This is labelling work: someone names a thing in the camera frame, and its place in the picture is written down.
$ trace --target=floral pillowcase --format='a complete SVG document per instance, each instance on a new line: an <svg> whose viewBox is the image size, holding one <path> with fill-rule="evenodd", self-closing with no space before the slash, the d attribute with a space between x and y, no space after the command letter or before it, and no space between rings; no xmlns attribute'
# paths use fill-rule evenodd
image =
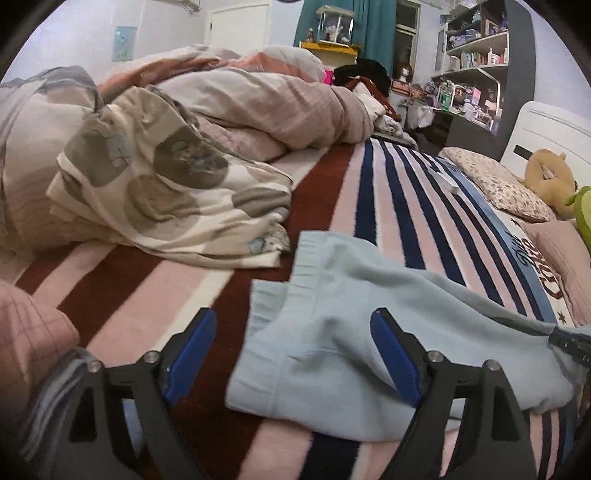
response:
<svg viewBox="0 0 591 480"><path fill-rule="evenodd" d="M556 220L552 209L496 160L457 147L446 147L439 156L457 165L495 208L529 222Z"/></svg>

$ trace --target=bottle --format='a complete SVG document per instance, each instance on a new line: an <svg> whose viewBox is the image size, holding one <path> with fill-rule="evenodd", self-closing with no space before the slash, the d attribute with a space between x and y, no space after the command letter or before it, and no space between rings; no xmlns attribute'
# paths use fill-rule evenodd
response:
<svg viewBox="0 0 591 480"><path fill-rule="evenodd" d="M451 81L447 81L441 89L441 109L449 111L452 107L453 86Z"/></svg>
<svg viewBox="0 0 591 480"><path fill-rule="evenodd" d="M491 132L496 135L499 132L499 124L501 123L501 116L503 115L503 110L498 109L496 111L495 119L492 122Z"/></svg>
<svg viewBox="0 0 591 480"><path fill-rule="evenodd" d="M466 120L472 122L476 113L476 108L471 104L470 99L464 100L464 113L466 114Z"/></svg>

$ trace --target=red stripe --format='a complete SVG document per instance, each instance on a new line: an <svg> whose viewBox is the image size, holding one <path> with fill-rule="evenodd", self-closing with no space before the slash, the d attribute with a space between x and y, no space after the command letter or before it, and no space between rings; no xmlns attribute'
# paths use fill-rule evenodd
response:
<svg viewBox="0 0 591 480"><path fill-rule="evenodd" d="M138 248L118 245L76 284L58 309L80 333L80 346L90 343L161 261Z"/></svg>
<svg viewBox="0 0 591 480"><path fill-rule="evenodd" d="M54 248L43 252L20 276L15 285L23 289L29 295L33 295L39 285L53 272L61 263L68 258L77 244L66 245L65 247Z"/></svg>
<svg viewBox="0 0 591 480"><path fill-rule="evenodd" d="M328 230L353 153L352 145L334 146L293 194L286 224L292 246L302 230ZM215 301L217 338L203 365L193 392L173 410L181 435L216 480L235 480L261 418L229 410L226 386L242 348L249 311L251 280L287 281L293 256L284 256L281 268L237 271Z"/></svg>

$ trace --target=teal curtain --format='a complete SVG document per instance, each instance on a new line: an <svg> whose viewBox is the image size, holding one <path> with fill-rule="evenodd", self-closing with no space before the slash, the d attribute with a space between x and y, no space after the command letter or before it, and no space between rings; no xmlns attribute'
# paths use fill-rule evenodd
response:
<svg viewBox="0 0 591 480"><path fill-rule="evenodd" d="M306 39L309 28L318 30L316 11L322 5L346 8L355 12L353 43L363 48L360 57L380 62L392 73L394 35L396 30L396 0L304 0L300 21L295 32L294 46Z"/></svg>

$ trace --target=metal screw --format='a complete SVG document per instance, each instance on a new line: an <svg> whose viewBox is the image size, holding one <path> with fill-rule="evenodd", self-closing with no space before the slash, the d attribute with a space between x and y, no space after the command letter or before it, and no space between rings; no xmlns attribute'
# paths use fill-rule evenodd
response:
<svg viewBox="0 0 591 480"><path fill-rule="evenodd" d="M144 355L144 362L148 364L154 364L160 358L160 353L155 350L150 350L148 353Z"/></svg>
<svg viewBox="0 0 591 480"><path fill-rule="evenodd" d="M501 369L501 364L496 360L487 360L484 362L484 366L492 372L498 372Z"/></svg>
<svg viewBox="0 0 591 480"><path fill-rule="evenodd" d="M437 350L431 350L428 354L427 354L427 358L433 362L434 364L438 364L440 362L443 362L443 359L445 358L443 356L443 354Z"/></svg>
<svg viewBox="0 0 591 480"><path fill-rule="evenodd" d="M99 362L98 360L93 360L92 362L90 362L88 364L88 371L91 374L95 374L97 373L101 368L103 368L103 364L101 362Z"/></svg>

